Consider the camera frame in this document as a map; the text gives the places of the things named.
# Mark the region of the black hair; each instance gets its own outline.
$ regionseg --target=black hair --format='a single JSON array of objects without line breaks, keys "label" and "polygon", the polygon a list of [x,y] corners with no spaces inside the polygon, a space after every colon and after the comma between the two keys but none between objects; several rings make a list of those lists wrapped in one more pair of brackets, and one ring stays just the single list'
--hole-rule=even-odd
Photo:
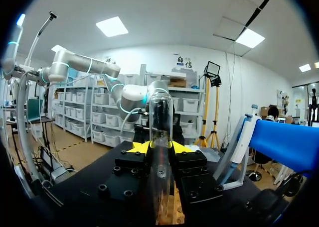
[{"label": "black hair", "polygon": [[277,107],[270,107],[268,110],[268,115],[273,116],[274,118],[277,118],[279,116],[279,110]]}]

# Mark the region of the cardboard box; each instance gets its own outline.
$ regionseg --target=cardboard box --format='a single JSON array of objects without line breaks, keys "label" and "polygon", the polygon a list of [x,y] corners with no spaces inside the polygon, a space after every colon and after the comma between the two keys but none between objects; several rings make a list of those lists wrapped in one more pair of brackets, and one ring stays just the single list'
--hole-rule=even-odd
[{"label": "cardboard box", "polygon": [[[268,110],[269,110],[269,107],[261,107],[260,116],[268,116]],[[279,116],[285,115],[282,109],[278,109],[278,111],[279,111]]]},{"label": "cardboard box", "polygon": [[169,87],[186,88],[186,80],[171,78],[168,84]]},{"label": "cardboard box", "polygon": [[286,122],[287,124],[291,124],[293,122],[293,118],[291,116],[287,116],[286,118]]},{"label": "cardboard box", "polygon": [[261,107],[260,116],[268,116],[269,107]]}]

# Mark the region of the ceiling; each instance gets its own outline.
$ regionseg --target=ceiling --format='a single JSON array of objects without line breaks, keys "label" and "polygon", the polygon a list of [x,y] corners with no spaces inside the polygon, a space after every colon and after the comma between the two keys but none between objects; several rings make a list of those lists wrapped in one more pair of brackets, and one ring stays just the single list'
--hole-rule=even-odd
[{"label": "ceiling", "polygon": [[[236,39],[263,0],[35,0],[26,11],[19,51],[28,53],[48,17],[34,57],[52,62],[59,44],[75,53],[147,44],[183,44],[233,53]],[[95,23],[119,16],[129,34],[107,38]],[[254,49],[235,43],[235,54],[264,65],[289,81],[318,75],[312,41],[286,0],[270,0],[250,29],[266,39]],[[301,73],[299,66],[312,70]]]}]

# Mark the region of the black mannequin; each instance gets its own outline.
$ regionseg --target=black mannequin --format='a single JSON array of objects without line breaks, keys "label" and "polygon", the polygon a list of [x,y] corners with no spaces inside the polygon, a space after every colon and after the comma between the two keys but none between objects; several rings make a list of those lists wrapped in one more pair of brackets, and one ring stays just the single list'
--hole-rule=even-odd
[{"label": "black mannequin", "polygon": [[316,119],[316,109],[318,108],[317,97],[316,97],[316,89],[312,89],[313,97],[312,103],[309,104],[309,119],[308,119],[308,126],[312,125],[312,121]]}]

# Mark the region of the blue chair backrest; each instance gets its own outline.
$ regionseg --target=blue chair backrest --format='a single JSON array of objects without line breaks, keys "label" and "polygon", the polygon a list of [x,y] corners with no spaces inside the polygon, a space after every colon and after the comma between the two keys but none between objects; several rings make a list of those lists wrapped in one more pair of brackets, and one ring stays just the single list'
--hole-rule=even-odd
[{"label": "blue chair backrest", "polygon": [[249,146],[294,171],[313,170],[319,128],[258,120]]}]

